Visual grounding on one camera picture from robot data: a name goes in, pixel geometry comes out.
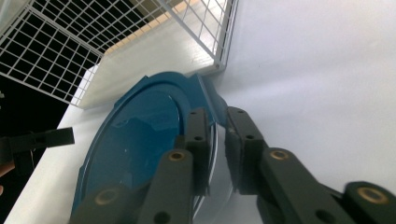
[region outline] black bracket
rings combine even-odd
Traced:
[[[265,223],[393,223],[396,198],[366,182],[350,183],[341,198],[290,151],[269,148],[244,110],[228,108],[226,152],[233,185],[257,194]]]
[[[32,160],[33,149],[74,143],[73,128],[2,137],[0,138],[0,164],[14,161],[15,169],[19,175],[30,174],[35,169]]]
[[[193,157],[185,149],[166,153],[143,203],[138,224],[192,223]]]

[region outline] blue plastic object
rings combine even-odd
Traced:
[[[165,72],[144,77],[116,103],[94,137],[78,174],[73,211],[86,195],[111,184],[139,188],[154,175],[191,110],[204,107],[210,124],[225,126],[225,102],[209,80]]]

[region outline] screw hole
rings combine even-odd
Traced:
[[[156,224],[166,224],[171,220],[171,216],[165,212],[159,212],[154,216],[154,222]]]
[[[95,202],[99,205],[113,203],[119,198],[117,189],[105,189],[95,197]]]
[[[324,210],[318,210],[315,215],[324,223],[335,223],[335,217]]]
[[[181,152],[172,152],[172,153],[169,155],[168,158],[169,158],[169,160],[171,160],[171,161],[181,161],[181,160],[184,159],[184,154],[181,153]]]

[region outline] metal grid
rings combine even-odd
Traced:
[[[78,105],[105,54],[169,19],[224,66],[233,3],[32,0],[0,36],[0,75]]]

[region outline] brass insert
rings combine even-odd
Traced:
[[[370,187],[360,187],[358,188],[359,195],[369,201],[370,203],[377,203],[377,204],[385,204],[389,203],[389,199],[387,195],[381,192],[378,189],[370,188]]]
[[[270,153],[270,155],[272,158],[279,161],[287,160],[289,158],[289,154],[281,150],[274,150]]]

